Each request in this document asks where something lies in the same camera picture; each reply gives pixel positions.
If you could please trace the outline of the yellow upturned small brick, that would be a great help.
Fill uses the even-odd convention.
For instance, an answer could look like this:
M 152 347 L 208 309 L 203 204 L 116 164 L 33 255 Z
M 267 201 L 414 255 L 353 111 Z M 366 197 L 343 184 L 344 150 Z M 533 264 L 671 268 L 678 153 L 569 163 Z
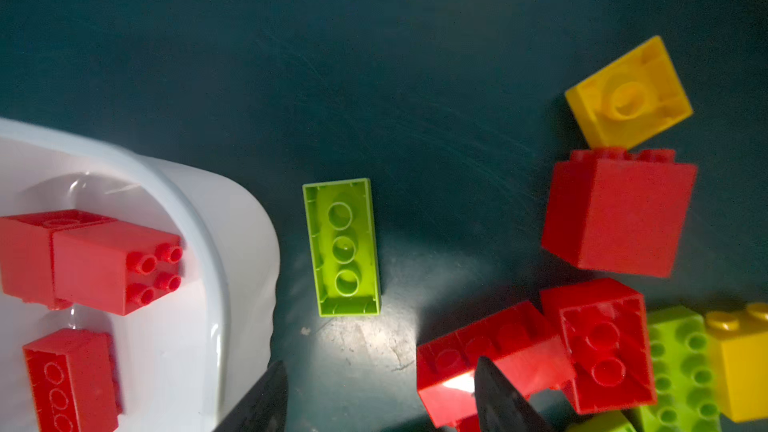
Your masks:
M 631 149 L 693 115 L 661 37 L 654 36 L 565 92 L 592 149 Z

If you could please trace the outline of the red small brick low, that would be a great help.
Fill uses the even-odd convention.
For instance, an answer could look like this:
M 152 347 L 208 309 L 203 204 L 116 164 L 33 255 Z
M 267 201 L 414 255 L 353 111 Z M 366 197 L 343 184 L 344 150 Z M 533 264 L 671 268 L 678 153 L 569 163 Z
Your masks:
M 455 424 L 457 432 L 481 432 L 479 418 L 477 415 L 466 417 Z

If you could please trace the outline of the green brick low middle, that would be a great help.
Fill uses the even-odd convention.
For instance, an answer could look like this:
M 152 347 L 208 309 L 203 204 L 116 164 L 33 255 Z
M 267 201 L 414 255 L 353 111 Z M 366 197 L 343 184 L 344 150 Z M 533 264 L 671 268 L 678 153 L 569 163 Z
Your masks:
M 636 432 L 632 423 L 621 411 L 610 411 L 594 415 L 592 418 L 569 425 L 566 432 Z

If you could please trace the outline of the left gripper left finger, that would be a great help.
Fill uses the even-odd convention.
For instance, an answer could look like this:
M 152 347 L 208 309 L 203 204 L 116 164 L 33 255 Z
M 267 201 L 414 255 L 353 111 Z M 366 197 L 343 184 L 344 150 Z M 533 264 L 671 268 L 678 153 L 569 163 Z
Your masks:
M 281 432 L 285 430 L 289 384 L 282 361 L 262 377 L 217 425 L 214 432 Z

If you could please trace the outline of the red square brick centre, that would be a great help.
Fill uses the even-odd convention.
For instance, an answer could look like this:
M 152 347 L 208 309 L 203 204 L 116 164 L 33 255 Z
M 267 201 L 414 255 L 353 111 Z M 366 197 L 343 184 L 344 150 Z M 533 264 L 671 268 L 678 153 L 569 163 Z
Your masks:
M 656 402 L 644 296 L 611 278 L 545 289 L 542 312 L 575 370 L 561 386 L 576 413 Z

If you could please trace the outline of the white tray left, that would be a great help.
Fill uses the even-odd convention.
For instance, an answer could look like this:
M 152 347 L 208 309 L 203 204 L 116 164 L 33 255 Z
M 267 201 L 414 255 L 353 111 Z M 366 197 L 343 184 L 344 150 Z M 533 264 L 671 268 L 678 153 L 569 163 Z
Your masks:
M 1 427 L 212 431 L 270 360 L 280 252 L 236 182 L 1 123 Z

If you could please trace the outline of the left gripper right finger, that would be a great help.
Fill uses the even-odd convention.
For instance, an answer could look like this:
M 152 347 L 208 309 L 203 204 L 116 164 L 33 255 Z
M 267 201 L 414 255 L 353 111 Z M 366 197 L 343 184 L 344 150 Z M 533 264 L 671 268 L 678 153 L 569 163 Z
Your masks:
M 474 382 L 481 431 L 554 431 L 488 357 L 478 359 Z

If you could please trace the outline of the green studded brick centre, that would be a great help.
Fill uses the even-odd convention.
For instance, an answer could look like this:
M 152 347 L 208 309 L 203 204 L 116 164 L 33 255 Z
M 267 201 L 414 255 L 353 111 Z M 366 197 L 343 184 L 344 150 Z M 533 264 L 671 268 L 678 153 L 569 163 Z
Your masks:
M 647 316 L 657 401 L 629 411 L 638 431 L 719 431 L 715 373 L 702 315 L 682 306 Z

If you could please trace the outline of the green brick upturned left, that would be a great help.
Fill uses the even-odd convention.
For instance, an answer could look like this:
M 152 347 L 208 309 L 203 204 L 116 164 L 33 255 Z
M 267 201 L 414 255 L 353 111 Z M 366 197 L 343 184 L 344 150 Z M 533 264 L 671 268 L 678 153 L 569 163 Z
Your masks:
M 322 317 L 377 316 L 381 289 L 368 178 L 302 186 Z

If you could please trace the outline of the yellow brick centre right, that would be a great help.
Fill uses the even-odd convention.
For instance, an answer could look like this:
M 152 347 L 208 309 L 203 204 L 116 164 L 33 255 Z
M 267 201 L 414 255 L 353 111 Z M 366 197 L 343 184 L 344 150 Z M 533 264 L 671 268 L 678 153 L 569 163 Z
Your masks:
M 714 393 L 721 412 L 736 423 L 767 417 L 767 304 L 705 314 Z

